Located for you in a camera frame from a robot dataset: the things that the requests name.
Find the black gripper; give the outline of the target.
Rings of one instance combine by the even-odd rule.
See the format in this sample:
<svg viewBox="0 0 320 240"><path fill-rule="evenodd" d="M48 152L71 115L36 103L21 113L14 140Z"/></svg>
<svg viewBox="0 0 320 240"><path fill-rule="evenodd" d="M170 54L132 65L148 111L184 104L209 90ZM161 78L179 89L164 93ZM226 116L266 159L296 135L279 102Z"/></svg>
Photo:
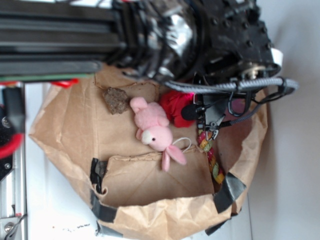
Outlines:
<svg viewBox="0 0 320 240"><path fill-rule="evenodd" d="M197 129L203 130L206 135L212 133L212 136L216 137L221 128L241 123L252 117L251 79L235 78L227 83L210 86L204 76L196 73L192 83L196 86L192 104L211 105L200 118L196 119Z"/></svg>

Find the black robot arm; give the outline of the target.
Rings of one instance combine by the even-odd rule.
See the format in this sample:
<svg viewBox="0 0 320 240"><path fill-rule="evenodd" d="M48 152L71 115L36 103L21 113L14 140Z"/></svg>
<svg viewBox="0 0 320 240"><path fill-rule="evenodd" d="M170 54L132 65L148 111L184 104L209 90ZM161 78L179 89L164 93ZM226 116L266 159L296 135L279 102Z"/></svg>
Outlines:
<svg viewBox="0 0 320 240"><path fill-rule="evenodd" d="M169 88L272 77L281 65L260 14L254 0L3 0L0 80L70 80L102 64Z"/></svg>

